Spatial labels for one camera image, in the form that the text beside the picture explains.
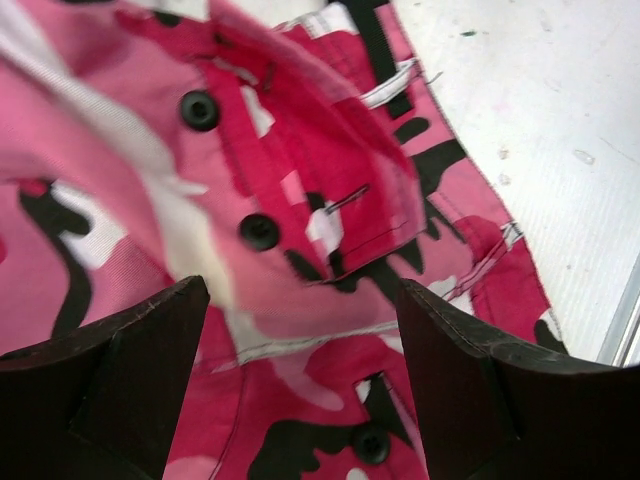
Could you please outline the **pink camouflage trousers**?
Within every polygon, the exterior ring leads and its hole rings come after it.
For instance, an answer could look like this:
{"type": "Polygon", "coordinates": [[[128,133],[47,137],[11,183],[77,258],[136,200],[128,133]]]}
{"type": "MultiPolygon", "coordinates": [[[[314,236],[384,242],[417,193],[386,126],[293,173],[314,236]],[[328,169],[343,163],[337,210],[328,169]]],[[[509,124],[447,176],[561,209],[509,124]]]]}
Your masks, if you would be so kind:
{"type": "Polygon", "coordinates": [[[159,479],[424,479],[402,280],[556,352],[524,235],[387,1],[1,5],[1,350],[199,276],[159,479]]]}

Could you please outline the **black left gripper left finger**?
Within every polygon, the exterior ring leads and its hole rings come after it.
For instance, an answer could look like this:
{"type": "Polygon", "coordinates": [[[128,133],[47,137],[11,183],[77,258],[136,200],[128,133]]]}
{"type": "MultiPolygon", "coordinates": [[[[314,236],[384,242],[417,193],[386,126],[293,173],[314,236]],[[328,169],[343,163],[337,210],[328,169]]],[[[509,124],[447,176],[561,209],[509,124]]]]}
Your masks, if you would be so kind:
{"type": "Polygon", "coordinates": [[[1,358],[4,479],[159,479],[210,296],[200,276],[1,358]]]}

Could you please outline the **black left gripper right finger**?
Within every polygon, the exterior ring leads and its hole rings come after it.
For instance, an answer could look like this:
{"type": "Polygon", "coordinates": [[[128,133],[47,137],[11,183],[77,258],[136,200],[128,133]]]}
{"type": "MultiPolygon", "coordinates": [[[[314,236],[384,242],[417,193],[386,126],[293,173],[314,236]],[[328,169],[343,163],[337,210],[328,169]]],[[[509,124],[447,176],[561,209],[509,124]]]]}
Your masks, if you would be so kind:
{"type": "Polygon", "coordinates": [[[529,343],[405,280],[396,311],[433,479],[635,479],[639,370],[529,343]]]}

